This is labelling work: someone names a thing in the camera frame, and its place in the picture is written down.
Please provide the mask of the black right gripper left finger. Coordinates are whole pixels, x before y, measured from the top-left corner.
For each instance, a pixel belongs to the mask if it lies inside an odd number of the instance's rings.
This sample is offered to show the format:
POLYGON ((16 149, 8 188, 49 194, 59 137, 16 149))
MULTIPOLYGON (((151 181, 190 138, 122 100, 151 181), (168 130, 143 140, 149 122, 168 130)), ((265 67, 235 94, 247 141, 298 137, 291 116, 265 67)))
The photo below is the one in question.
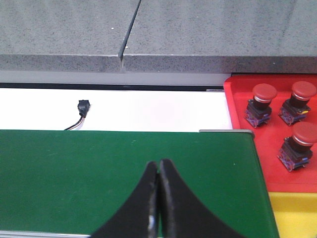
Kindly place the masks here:
POLYGON ((156 238, 158 236, 157 164, 148 162, 133 192, 92 238, 156 238))

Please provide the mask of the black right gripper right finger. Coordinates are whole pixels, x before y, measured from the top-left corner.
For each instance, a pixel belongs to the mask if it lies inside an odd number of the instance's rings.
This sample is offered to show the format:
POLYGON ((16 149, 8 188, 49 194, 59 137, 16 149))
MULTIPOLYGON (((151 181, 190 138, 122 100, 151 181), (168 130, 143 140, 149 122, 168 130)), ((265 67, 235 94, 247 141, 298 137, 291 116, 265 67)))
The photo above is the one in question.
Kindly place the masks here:
POLYGON ((170 159, 159 163, 159 199, 165 238, 242 238, 191 191, 170 159))

